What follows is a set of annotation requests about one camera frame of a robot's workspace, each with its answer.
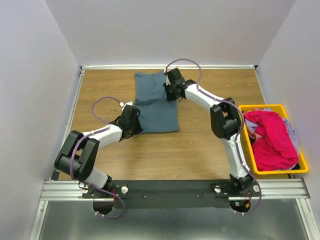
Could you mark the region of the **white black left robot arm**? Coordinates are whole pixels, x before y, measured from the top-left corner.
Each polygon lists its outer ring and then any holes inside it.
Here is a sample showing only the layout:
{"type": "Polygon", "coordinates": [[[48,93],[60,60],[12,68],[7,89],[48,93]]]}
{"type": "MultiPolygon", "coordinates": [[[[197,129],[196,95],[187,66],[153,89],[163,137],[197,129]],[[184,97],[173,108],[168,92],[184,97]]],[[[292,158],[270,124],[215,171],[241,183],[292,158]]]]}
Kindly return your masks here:
{"type": "Polygon", "coordinates": [[[141,111],[126,104],[121,115],[106,126],[90,131],[71,131],[54,162],[54,168],[72,179],[93,187],[101,198],[113,192],[112,178],[95,168],[98,150],[142,132],[139,121],[141,111]]]}

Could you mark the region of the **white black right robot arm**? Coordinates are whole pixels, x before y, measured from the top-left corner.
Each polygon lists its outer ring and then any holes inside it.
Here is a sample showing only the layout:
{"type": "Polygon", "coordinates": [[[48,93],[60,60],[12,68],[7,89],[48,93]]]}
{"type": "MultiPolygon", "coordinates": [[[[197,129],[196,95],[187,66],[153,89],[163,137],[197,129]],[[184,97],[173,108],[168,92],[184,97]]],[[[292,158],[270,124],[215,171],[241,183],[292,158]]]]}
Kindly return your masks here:
{"type": "Polygon", "coordinates": [[[254,179],[245,160],[240,134],[244,128],[243,116],[232,98],[218,97],[192,79],[185,80],[178,68],[165,70],[163,84],[169,102],[178,99],[193,101],[210,114],[213,134],[221,139],[230,167],[230,191],[241,196],[247,192],[254,179]]]}

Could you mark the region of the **teal blue t-shirt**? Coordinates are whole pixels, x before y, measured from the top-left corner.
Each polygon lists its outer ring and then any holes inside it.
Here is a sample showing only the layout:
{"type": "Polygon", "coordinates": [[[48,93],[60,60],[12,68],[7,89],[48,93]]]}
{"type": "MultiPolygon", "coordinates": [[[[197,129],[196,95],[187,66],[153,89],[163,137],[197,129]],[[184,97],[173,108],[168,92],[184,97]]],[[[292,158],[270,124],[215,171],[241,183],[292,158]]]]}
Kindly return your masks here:
{"type": "Polygon", "coordinates": [[[180,129],[178,106],[176,101],[167,101],[164,73],[137,72],[134,80],[134,105],[140,110],[141,133],[177,132],[180,129]]]}

